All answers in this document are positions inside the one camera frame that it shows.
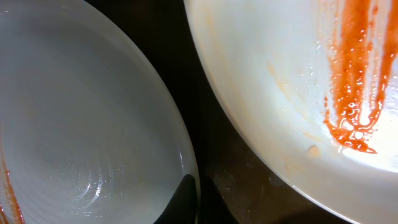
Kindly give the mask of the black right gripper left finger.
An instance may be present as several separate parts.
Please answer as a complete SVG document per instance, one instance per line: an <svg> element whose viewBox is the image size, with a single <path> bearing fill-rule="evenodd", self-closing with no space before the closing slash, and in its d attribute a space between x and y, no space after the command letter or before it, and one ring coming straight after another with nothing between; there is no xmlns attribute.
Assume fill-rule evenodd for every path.
<svg viewBox="0 0 398 224"><path fill-rule="evenodd" d="M170 202L154 224L194 224L197 211L197 189L194 176L183 177Z"/></svg>

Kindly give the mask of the white plate with ketchup streak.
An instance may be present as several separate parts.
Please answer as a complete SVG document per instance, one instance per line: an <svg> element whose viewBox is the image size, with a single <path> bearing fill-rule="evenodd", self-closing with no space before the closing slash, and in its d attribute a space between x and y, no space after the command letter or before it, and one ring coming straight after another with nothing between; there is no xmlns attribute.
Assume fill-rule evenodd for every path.
<svg viewBox="0 0 398 224"><path fill-rule="evenodd" d="M183 119L85 1L1 2L1 222L154 223L187 174Z"/></svg>

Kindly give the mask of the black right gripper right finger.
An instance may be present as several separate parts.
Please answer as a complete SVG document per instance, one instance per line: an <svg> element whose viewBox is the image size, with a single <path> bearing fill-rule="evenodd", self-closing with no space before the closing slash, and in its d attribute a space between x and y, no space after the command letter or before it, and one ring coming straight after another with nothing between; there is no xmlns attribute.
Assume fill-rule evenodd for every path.
<svg viewBox="0 0 398 224"><path fill-rule="evenodd" d="M238 224L214 182L201 180L201 222L204 224Z"/></svg>

